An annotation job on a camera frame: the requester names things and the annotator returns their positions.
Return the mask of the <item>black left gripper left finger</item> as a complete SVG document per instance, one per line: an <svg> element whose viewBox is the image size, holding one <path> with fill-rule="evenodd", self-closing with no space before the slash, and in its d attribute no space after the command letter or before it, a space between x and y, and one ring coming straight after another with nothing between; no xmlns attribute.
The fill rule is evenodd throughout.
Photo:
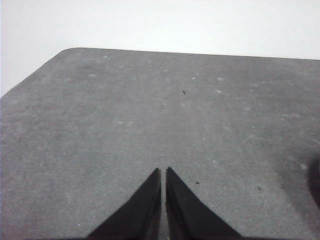
<svg viewBox="0 0 320 240"><path fill-rule="evenodd" d="M161 170L156 168L130 199L91 232L87 239L157 240L161 200Z"/></svg>

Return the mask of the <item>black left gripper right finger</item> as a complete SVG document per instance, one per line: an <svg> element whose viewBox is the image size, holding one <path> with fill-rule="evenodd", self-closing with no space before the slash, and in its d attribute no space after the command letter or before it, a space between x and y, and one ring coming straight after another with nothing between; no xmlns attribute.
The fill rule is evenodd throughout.
<svg viewBox="0 0 320 240"><path fill-rule="evenodd" d="M241 237L203 204L171 167L166 170L166 210L171 240Z"/></svg>

